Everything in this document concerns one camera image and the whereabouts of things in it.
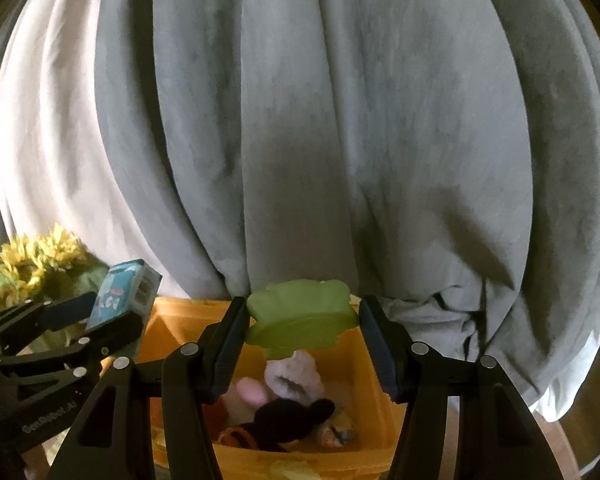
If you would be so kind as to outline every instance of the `orange storage box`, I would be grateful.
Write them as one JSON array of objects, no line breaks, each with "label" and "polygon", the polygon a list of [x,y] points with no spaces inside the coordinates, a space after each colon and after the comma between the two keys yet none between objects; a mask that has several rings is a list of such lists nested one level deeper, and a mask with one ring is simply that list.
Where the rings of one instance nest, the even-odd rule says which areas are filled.
[{"label": "orange storage box", "polygon": [[[165,358],[184,343],[197,341],[205,326],[222,319],[228,305],[227,301],[158,298],[146,327],[138,362]],[[344,405],[353,418],[358,432],[355,441],[343,448],[326,449],[308,438],[292,453],[214,444],[225,480],[267,480],[272,464],[279,460],[307,462],[322,480],[372,480],[388,471],[404,408],[393,404],[382,393],[360,329],[342,334],[336,348],[311,354],[325,384],[325,396]],[[265,365],[263,350],[245,345],[234,379],[245,376],[261,379]],[[168,466],[166,453],[160,446],[154,446],[154,459]]]}]

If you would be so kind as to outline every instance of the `bouquet of yellow flowers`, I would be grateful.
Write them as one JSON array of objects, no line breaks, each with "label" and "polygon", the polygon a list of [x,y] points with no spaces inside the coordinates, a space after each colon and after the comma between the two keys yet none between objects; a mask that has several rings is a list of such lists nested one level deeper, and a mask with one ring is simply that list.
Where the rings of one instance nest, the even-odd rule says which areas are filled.
[{"label": "bouquet of yellow flowers", "polygon": [[0,310],[98,290],[106,273],[107,267],[58,224],[46,236],[16,236],[0,251]]}]

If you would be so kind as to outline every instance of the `silver rivet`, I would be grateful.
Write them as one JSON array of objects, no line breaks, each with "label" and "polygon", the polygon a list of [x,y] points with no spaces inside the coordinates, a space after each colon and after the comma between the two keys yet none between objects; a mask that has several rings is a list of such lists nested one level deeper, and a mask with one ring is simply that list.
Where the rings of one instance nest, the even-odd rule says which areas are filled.
[{"label": "silver rivet", "polygon": [[117,370],[123,370],[124,368],[129,366],[131,361],[128,357],[122,356],[113,361],[113,367]]},{"label": "silver rivet", "polygon": [[421,343],[420,341],[416,341],[411,345],[411,351],[417,355],[425,355],[427,352],[429,352],[429,346]]},{"label": "silver rivet", "polygon": [[483,355],[480,358],[480,364],[485,368],[495,368],[498,365],[498,362],[490,355]]},{"label": "silver rivet", "polygon": [[198,350],[200,350],[200,347],[195,343],[184,343],[184,345],[180,347],[180,353],[182,355],[195,355],[198,353]]}]

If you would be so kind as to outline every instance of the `white plush toy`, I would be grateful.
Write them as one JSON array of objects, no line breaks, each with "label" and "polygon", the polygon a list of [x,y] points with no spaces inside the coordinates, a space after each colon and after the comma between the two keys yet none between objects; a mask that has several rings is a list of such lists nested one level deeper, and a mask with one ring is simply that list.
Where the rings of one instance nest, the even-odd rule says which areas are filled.
[{"label": "white plush toy", "polygon": [[303,406],[310,406],[324,396],[315,360],[304,350],[296,350],[287,359],[267,362],[264,380],[277,396],[296,400]]}]

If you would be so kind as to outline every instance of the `black plush toy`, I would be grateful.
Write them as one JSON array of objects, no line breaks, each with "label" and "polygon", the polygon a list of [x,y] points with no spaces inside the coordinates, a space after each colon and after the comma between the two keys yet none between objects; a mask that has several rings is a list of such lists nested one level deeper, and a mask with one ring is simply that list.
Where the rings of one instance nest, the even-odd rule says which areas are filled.
[{"label": "black plush toy", "polygon": [[334,411],[335,404],[329,399],[316,400],[309,407],[291,399],[272,400],[258,409],[253,422],[224,430],[218,442],[231,447],[286,452],[279,444],[303,439]]}]

